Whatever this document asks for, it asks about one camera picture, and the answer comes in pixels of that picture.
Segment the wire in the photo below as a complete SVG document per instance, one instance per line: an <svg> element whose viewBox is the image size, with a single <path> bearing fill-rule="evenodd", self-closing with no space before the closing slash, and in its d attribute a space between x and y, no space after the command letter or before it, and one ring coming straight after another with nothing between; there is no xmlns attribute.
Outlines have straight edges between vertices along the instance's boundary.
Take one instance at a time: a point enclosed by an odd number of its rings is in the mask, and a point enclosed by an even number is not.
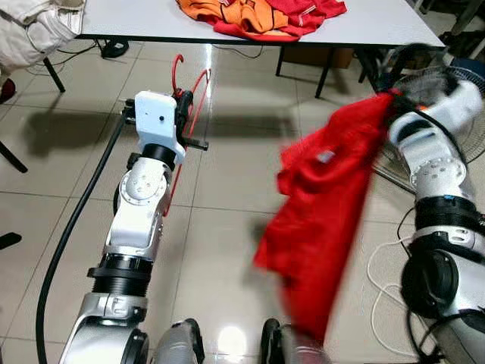
<svg viewBox="0 0 485 364"><path fill-rule="evenodd" d="M393 241L392 243L382 243L381 245L377 246L377 248L372 252L371 256L369 257L368 263L367 263L367 277L369 278L369 281L371 281L371 283L375 287L377 287L379 290L384 291L384 293L389 298L392 298L394 301L396 301L402 307L406 307L406 304L403 303L398 297L396 297L393 294L391 294L391 293L387 292L386 290L384 290L384 288L382 286L380 286L379 283L377 283L376 279L374 277L372 277L372 274L371 274L371 264L372 264L372 260L376 256L377 252L379 250L381 250L382 248L384 248L385 246L393 246L393 245L400 244L401 242L406 241L406 240L410 240L410 239L411 239L411 237L404 237L404 238L402 238L400 240Z"/></svg>
<svg viewBox="0 0 485 364"><path fill-rule="evenodd" d="M406 252L406 254L408 255L409 258L411 258L411 253L409 252L409 249L406 245L404 245L404 243L402 242L402 239L401 239L401 234L399 233L401 231L401 227L402 227L402 224L404 224L404 221L406 220L406 218L408 217L408 215L411 213L412 210L414 210L414 206L411 207L405 214L404 216L402 216L402 219L401 221L399 222L399 225L397 227L397 231L396 231L396 235L397 235L397 238L401 241L401 246L402 248L404 249L404 251Z"/></svg>
<svg viewBox="0 0 485 364"><path fill-rule="evenodd" d="M422 112L421 110L416 109L412 101L407 97L399 96L399 95L394 95L394 96L396 97L396 100L399 102L399 106L402 106L407 111L414 112L415 114L421 116L423 119L429 121L432 125L440 129L443 132L443 134L445 134L445 136L449 139L449 141L453 144L463 164L465 165L465 167L467 167L467 160L463 155L462 149L459 147L455 137L453 136L453 134L451 134L448 131L448 129L446 129L439 121L437 121L433 117L429 116L425 112Z"/></svg>
<svg viewBox="0 0 485 364"><path fill-rule="evenodd" d="M456 319L463 319L464 317L468 317L468 316L480 316L480 317L483 318L483 311L478 310L478 309L465 309L465 310L461 311L460 313L456 313L454 315L449 315L449 316L445 316L445 317L438 319L424 333L423 338L421 339L421 342L419 343L419 347L418 347L419 350L421 350L421 348L423 347L426 339L433 333L433 331L438 329L440 326L448 324L449 322L454 321Z"/></svg>
<svg viewBox="0 0 485 364"><path fill-rule="evenodd" d="M60 61L60 62L57 62L57 63L53 63L52 65L53 66L59 66L61 64L65 64L66 62L69 62L71 59L77 57L78 55L82 55L83 53L86 53L86 52L90 51L91 49L93 49L95 47L96 47L96 44L95 45L91 45L90 47L88 47L86 49L83 49L82 51L78 51L78 52L73 53L72 56L67 57L63 61ZM36 63L36 65L37 66L40 66L40 67L45 67L44 64L42 64L42 63Z"/></svg>
<svg viewBox="0 0 485 364"><path fill-rule="evenodd" d="M246 57L246 58L249 58L249 59L256 59L257 57L259 57L260 55L262 55L263 48L264 48L264 46L262 45L261 48L259 49L259 52L258 52L257 55L247 55L246 53L241 52L239 49L235 49L235 48L224 48L224 47L220 47L219 45L212 45L212 46L215 47L215 48L217 48L217 49L223 49L223 50L226 50L226 51L235 52L238 55L241 55L241 56Z"/></svg>
<svg viewBox="0 0 485 364"><path fill-rule="evenodd" d="M53 66L58 66L60 64L64 64L66 62L69 62L71 59L77 57L78 55L82 55L83 53L86 53L88 51L90 51L91 49L95 48L96 45L91 45L89 48L86 48L86 49L83 49L82 51L79 51L78 53L75 53L73 54L72 56L70 57L67 57L66 59L64 59L63 61L60 61L60 62L57 62L57 63L53 63L52 65Z"/></svg>
<svg viewBox="0 0 485 364"><path fill-rule="evenodd" d="M379 290L379 294L377 295L377 297L376 297L376 299L374 301L374 305L372 305L372 311L371 311L371 327L372 327L372 333L376 337L377 341L379 341L379 344L381 344L383 347L385 347L386 349L388 349L388 351L391 351L391 352L396 353L396 354L399 354L399 355L410 356L412 358L415 358L416 357L416 354L415 353L411 353L411 352L408 352L408 351L402 351L402 350L396 349L394 347L391 347L389 344L387 344L386 342L384 342L384 340L382 338L380 338L379 334L377 333L377 329L375 327L375 321L374 321L377 304L379 303L379 300L382 297L382 294L383 293L385 293L387 295L390 295L390 293L387 292L387 289L389 287L401 288L401 285L400 284L396 284L396 283L388 283L384 287L382 287L381 290Z"/></svg>
<svg viewBox="0 0 485 364"><path fill-rule="evenodd" d="M405 240L410 240L410 239L411 239L411 237L405 237L403 239L399 239L397 241L393 241L392 243L382 243L381 245L377 246L376 249L372 252L371 256L369 257L369 260L368 260L368 263L367 263L367 277L368 277L369 281L371 281L371 283L379 290L379 294L377 295L377 297L376 297L376 299L374 301L374 304L372 305L372 310L371 310L371 328L372 328L372 333L376 337L377 341L379 341L379 344L381 344L383 347L385 347L389 351L391 351L393 353L396 353L396 354L399 354L399 355L402 355L402 356L416 357L416 355L414 353L406 352L406 351L399 350L399 349L396 349L394 347L391 347L377 333L377 329L376 329L376 326L375 326L374 317L375 317L375 312L376 312L377 304L379 303L379 300L382 297L382 295L383 294L386 294L389 298L393 299L396 303L398 303L403 308L406 308L406 304L404 302L402 302L398 297L394 296L393 294L391 294L388 291L388 288L390 288L390 287L398 287L398 288L400 288L401 286L399 284L396 284L396 283L388 283L388 284L386 284L384 286L381 286L379 283L377 283L376 279L371 274L371 264L372 264L372 261L373 261L374 257L376 256L376 254L377 254L377 252L379 250L381 250L385 246L393 246L393 245L397 245L397 244L403 244L403 242Z"/></svg>
<svg viewBox="0 0 485 364"><path fill-rule="evenodd" d="M96 41L96 40L94 40L94 41L91 43L91 45L90 45L89 47L91 47L91 46L95 46L95 42L97 42L97 41ZM63 50L63 49L58 49L57 51L58 51L58 52L60 52L60 53L64 53L64 54L66 54L66 55L76 55L76 54L78 54L79 52L82 52L82 50L81 50L81 51L65 51L65 50Z"/></svg>
<svg viewBox="0 0 485 364"><path fill-rule="evenodd" d="M113 134L106 146L105 151L101 159L99 159L98 166L96 167L91 180L89 181L83 195L81 196L79 202L74 209L74 212L69 218L69 222L66 228L62 232L61 239L59 240L58 246L55 248L54 255L52 256L51 262L48 265L47 273L45 273L44 281L42 282L42 288L40 290L39 302L37 303L36 312L36 345L37 345L37 357L39 358L39 364L47 364L47 357L45 356L45 338L44 338L44 318L45 318L45 304L47 303L47 297L49 295L49 289L52 284L52 279L54 278L55 270L58 267L58 263L61 260L64 248L69 240L70 233L72 232L77 219L80 217L81 212L85 204L87 203L92 190L98 182L99 176L101 175L106 161L113 150L114 144L116 143L120 133L123 129L124 118L120 117L116 129L114 129Z"/></svg>
<svg viewBox="0 0 485 364"><path fill-rule="evenodd" d="M416 342L416 339L412 330L411 315L412 315L412 312L410 309L408 309L406 311L406 328L408 329L408 336L409 336L409 340L411 341L412 348L415 350L419 358L422 360L426 356L426 354L421 350L421 348L418 346L418 343Z"/></svg>

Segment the table leg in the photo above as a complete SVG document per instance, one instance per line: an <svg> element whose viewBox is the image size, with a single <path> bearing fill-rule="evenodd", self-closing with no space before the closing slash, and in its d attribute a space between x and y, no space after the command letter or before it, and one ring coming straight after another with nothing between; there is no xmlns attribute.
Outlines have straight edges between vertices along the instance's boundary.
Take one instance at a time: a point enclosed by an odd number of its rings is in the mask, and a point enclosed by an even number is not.
<svg viewBox="0 0 485 364"><path fill-rule="evenodd" d="M365 80L365 69L362 68L362 72L361 72L361 75L358 77L358 82L359 83L363 83Z"/></svg>
<svg viewBox="0 0 485 364"><path fill-rule="evenodd" d="M285 56L285 47L280 47L280 56L278 57L278 65L276 66L276 75L280 76L281 64L283 63L283 57Z"/></svg>
<svg viewBox="0 0 485 364"><path fill-rule="evenodd" d="M477 48L470 54L470 59L475 59L483 51L483 48L485 48L485 38L482 39L480 44L477 45Z"/></svg>
<svg viewBox="0 0 485 364"><path fill-rule="evenodd" d="M364 49L356 49L355 53L358 60L361 62L363 68L362 73L368 77L372 88L377 92L379 90L377 87L377 78L379 75L377 74L377 66L375 65L375 62L368 57L368 54Z"/></svg>
<svg viewBox="0 0 485 364"><path fill-rule="evenodd" d="M414 7L414 10L415 10L415 11L419 11L419 8L420 8L420 7L423 5L423 1L424 1L424 0L417 0L417 1L415 2L415 7Z"/></svg>
<svg viewBox="0 0 485 364"><path fill-rule="evenodd" d="M318 99L321 94L321 89L324 88L325 80L327 79L328 70L332 67L333 55L335 54L335 47L330 48L327 56L327 63L321 72L320 81L318 81L317 92L315 93L315 98Z"/></svg>
<svg viewBox="0 0 485 364"><path fill-rule="evenodd" d="M48 58L44 58L44 65L47 68L47 71L51 75L52 79L54 80L55 85L58 87L59 92L65 93L66 89L64 88L61 79L59 78L57 72L55 72L55 69L52 67L52 64Z"/></svg>
<svg viewBox="0 0 485 364"><path fill-rule="evenodd" d="M478 11L478 8L480 5L482 5L483 0L470 0L467 7L463 12L460 14L458 17L458 20L456 21L455 25L452 28L452 36L457 36L460 34L466 26L471 22L473 17Z"/></svg>

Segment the wheel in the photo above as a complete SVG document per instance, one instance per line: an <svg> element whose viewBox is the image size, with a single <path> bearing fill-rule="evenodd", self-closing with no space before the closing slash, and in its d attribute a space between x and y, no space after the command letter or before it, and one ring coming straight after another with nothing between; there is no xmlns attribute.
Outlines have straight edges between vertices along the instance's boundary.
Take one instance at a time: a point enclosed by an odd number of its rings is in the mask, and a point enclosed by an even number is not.
<svg viewBox="0 0 485 364"><path fill-rule="evenodd" d="M269 318L263 325L261 333L261 364L282 364L280 323Z"/></svg>

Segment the floor tile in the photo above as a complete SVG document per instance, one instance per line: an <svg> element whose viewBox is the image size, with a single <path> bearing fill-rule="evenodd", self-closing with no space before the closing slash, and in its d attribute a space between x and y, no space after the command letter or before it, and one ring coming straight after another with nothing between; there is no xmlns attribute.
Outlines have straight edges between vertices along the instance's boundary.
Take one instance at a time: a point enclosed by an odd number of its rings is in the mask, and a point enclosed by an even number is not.
<svg viewBox="0 0 485 364"><path fill-rule="evenodd" d="M15 83L15 95L5 102L6 105L14 104L23 91L30 85L35 76L27 70L16 70L10 78Z"/></svg>
<svg viewBox="0 0 485 364"><path fill-rule="evenodd" d="M0 253L0 335L7 334L67 199L0 193L0 236L14 232L22 240Z"/></svg>
<svg viewBox="0 0 485 364"><path fill-rule="evenodd" d="M257 356L237 356L226 354L205 354L204 364L258 364Z"/></svg>
<svg viewBox="0 0 485 364"><path fill-rule="evenodd" d="M11 105L0 105L0 121L7 114L10 108L11 108Z"/></svg>
<svg viewBox="0 0 485 364"><path fill-rule="evenodd" d="M299 102L314 98L318 81L296 81ZM336 77L325 82L320 99L332 102L340 107L374 96L368 81L363 83L345 77Z"/></svg>
<svg viewBox="0 0 485 364"><path fill-rule="evenodd" d="M298 104L302 135L305 137L327 125L330 116L340 108L334 102L307 98Z"/></svg>
<svg viewBox="0 0 485 364"><path fill-rule="evenodd" d="M259 45L218 45L217 50L217 65L221 70L257 71L272 75L276 72L280 54L280 47L267 45L263 46L262 50ZM281 74L286 74L290 68L291 64L283 63Z"/></svg>
<svg viewBox="0 0 485 364"><path fill-rule="evenodd" d="M172 62L181 54L183 64L198 64L202 67L216 67L218 51L210 44L145 42L139 59Z"/></svg>
<svg viewBox="0 0 485 364"><path fill-rule="evenodd" d="M483 183L485 182L485 155L470 163L468 170L471 183L475 189L477 209L485 212L485 189L483 188Z"/></svg>
<svg viewBox="0 0 485 364"><path fill-rule="evenodd" d="M112 130L117 123L119 115L111 115L109 125L103 130L103 137L101 141L96 144L93 153L91 154L86 167L83 170L73 196L80 197L83 194L92 173L98 165L102 153L105 151L106 143L110 139ZM194 137L203 138L205 132L205 125L201 125L194 133ZM114 190L120 183L121 178L127 171L127 161L132 152L139 153L138 134L135 126L125 125L118 141L114 145L114 149L108 160L108 163L103 170L101 177L96 184L91 197L95 199L113 199ZM196 189L197 172L200 165L201 151L197 149L188 149L186 159L183 163L182 173L180 174L177 183L176 193L174 195L173 204L182 206L191 206Z"/></svg>
<svg viewBox="0 0 485 364"><path fill-rule="evenodd" d="M173 321L193 317L207 353L258 355L269 317L282 319L275 277L252 267L270 214L193 209Z"/></svg>
<svg viewBox="0 0 485 364"><path fill-rule="evenodd" d="M105 60L79 55L65 64L59 78L66 88L59 93L49 76L36 76L17 105L110 112L135 60Z"/></svg>
<svg viewBox="0 0 485 364"><path fill-rule="evenodd" d="M254 71L221 70L214 87L211 122L298 130L294 80Z"/></svg>
<svg viewBox="0 0 485 364"><path fill-rule="evenodd" d="M323 70L323 66L309 64L293 64L293 76L300 81L317 83ZM357 58L353 58L347 68L332 67L327 74L326 82L335 83L339 79L358 80L362 66Z"/></svg>
<svg viewBox="0 0 485 364"><path fill-rule="evenodd" d="M377 246L396 239L396 228L396 224L375 222L361 225L327 329L324 348L334 361L413 362L409 356L400 356L382 347L371 330L371 309L378 289L368 280L366 268ZM403 234L411 231L411 227L406 227ZM371 274L382 286L398 284L406 260L407 255L399 244L384 247L372 262ZM400 297L396 288L390 288L390 291ZM376 309L375 322L378 334L387 344L412 353L405 329L405 310L401 306L383 297ZM417 337L423 334L419 323L415 330Z"/></svg>
<svg viewBox="0 0 485 364"><path fill-rule="evenodd" d="M414 205L415 195L374 173L362 218L366 221L399 223ZM412 212L405 223L414 224L414 219L415 214Z"/></svg>
<svg viewBox="0 0 485 364"><path fill-rule="evenodd" d="M194 206L275 212L280 151L298 138L281 130L210 124Z"/></svg>
<svg viewBox="0 0 485 364"><path fill-rule="evenodd" d="M29 171L0 158L0 190L69 196L107 117L14 106L0 123L0 140Z"/></svg>
<svg viewBox="0 0 485 364"><path fill-rule="evenodd" d="M58 362L64 349L63 344L45 343L47 361ZM7 339L2 347L3 364L37 362L36 342L33 340Z"/></svg>
<svg viewBox="0 0 485 364"><path fill-rule="evenodd" d="M27 290L9 337L34 338L34 320L39 289L45 270L64 226L74 209L76 199L70 200L52 239L46 254L42 257L34 278ZM149 287L149 313L142 327L150 334L152 343L156 343L171 324L171 312L175 290L180 272L183 245L189 223L188 208L173 206L166 219L164 239L158 250L158 260L152 272ZM97 266L102 254L102 247L112 220L111 202L90 200L74 228L69 244L59 263L52 282L45 315L45 338L55 342L65 342L72 329L80 304L85 293L92 288L92 279L86 277L88 268Z"/></svg>

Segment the tiled floor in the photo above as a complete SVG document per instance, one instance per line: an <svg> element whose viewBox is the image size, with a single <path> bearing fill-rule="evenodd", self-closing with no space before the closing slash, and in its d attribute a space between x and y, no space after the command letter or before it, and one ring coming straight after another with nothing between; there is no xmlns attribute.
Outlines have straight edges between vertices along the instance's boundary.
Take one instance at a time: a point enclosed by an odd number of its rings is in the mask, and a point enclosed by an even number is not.
<svg viewBox="0 0 485 364"><path fill-rule="evenodd" d="M85 41L70 45L81 49ZM256 54L259 47L242 48ZM254 364L266 318L286 322L275 277L254 269L252 256L265 224L282 203L274 183L282 146L322 126L341 105L371 94L358 84L360 68L332 71L314 99L319 70L284 64L276 78L277 49L266 47L249 60L210 45L133 43L115 61L87 52L60 73L67 87L59 95L45 76L19 71L19 94L0 106L0 140L29 167L19 174L0 158L0 234L16 231L23 240L0 252L0 344L4 364L35 362L34 313L39 288L53 250L83 192L122 104L120 97L152 89L170 91L170 61L186 56L177 78L191 86L197 71L210 65L213 84L196 133L208 152L189 151L149 289L143 324L156 344L171 322L196 318L203 330L209 363L228 361L218 346L231 326L242 335L241 363ZM136 133L127 127L87 204L58 267L45 320L50 362L61 354L81 299L92 286L89 267L99 262L112 219L111 197ZM384 349L370 326L377 295L365 277L369 255L394 239L397 223L413 199L374 176L364 220L336 304L325 347L334 362L409 362ZM411 232L411 219L404 227ZM382 284L398 282L405 256L398 246L381 252L373 268ZM377 329L389 344L411 351L404 312L386 299Z"/></svg>

